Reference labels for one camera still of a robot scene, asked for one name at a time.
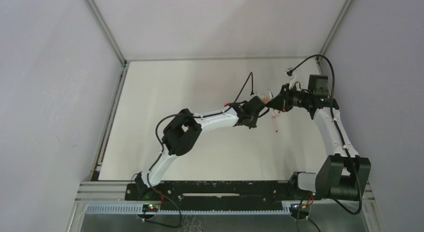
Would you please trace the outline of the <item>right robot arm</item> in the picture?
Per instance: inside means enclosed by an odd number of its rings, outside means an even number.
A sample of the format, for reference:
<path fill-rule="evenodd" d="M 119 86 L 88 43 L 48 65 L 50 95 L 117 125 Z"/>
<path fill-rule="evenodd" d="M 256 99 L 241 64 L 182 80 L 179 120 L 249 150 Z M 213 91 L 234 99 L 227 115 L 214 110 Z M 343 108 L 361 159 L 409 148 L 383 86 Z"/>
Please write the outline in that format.
<path fill-rule="evenodd" d="M 312 193 L 316 199 L 359 201 L 371 170 L 368 158 L 359 156 L 343 128 L 335 99 L 330 98 L 328 77 L 311 75 L 308 88 L 298 90 L 284 84 L 266 103 L 268 108 L 288 112 L 293 107 L 306 109 L 321 134 L 327 159 L 318 173 L 294 172 L 290 183 L 296 193 Z"/>

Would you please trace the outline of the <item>white pen black tip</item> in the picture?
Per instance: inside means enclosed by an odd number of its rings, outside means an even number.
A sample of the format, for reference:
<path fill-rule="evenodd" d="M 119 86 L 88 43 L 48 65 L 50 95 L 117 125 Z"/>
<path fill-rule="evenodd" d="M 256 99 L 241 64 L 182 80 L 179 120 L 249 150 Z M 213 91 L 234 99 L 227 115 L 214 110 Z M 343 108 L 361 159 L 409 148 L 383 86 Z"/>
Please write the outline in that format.
<path fill-rule="evenodd" d="M 268 100 L 270 101 L 270 100 L 272 100 L 273 99 L 273 94 L 272 94 L 272 92 L 270 91 L 270 89 L 268 89 Z"/>

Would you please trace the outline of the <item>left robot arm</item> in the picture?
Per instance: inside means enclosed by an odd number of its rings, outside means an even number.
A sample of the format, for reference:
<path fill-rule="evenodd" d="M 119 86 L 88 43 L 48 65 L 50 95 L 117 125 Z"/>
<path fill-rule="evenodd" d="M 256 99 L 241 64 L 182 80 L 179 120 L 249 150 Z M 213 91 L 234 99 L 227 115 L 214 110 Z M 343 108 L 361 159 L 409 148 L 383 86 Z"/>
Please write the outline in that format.
<path fill-rule="evenodd" d="M 257 121 L 270 109 L 258 95 L 248 101 L 227 103 L 216 111 L 193 113 L 188 108 L 171 114 L 158 122 L 155 135 L 160 144 L 158 157 L 148 169 L 135 176 L 141 196 L 154 190 L 177 157 L 191 151 L 201 134 L 225 127 L 256 128 Z"/>

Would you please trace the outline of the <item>white pen red tip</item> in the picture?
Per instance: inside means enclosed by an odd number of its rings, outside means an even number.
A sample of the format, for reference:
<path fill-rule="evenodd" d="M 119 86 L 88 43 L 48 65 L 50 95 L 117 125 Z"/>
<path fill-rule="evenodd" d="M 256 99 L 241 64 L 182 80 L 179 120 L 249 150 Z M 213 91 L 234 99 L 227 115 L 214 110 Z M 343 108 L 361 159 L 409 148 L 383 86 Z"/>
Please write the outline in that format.
<path fill-rule="evenodd" d="M 276 114 L 273 110 L 271 111 L 271 118 L 272 118 L 271 120 L 272 120 L 274 131 L 278 133 L 278 125 L 277 125 L 278 114 Z"/>

